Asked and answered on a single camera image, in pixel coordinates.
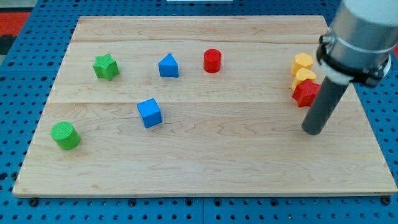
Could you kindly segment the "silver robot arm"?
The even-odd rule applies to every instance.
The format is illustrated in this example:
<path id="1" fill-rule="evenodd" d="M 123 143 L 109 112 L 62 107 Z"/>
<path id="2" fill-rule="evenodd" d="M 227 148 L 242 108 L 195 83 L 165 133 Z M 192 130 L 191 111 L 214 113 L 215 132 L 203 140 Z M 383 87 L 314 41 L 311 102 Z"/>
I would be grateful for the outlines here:
<path id="1" fill-rule="evenodd" d="M 319 43 L 317 60 L 329 81 L 378 85 L 397 45 L 397 0 L 342 0 Z"/>

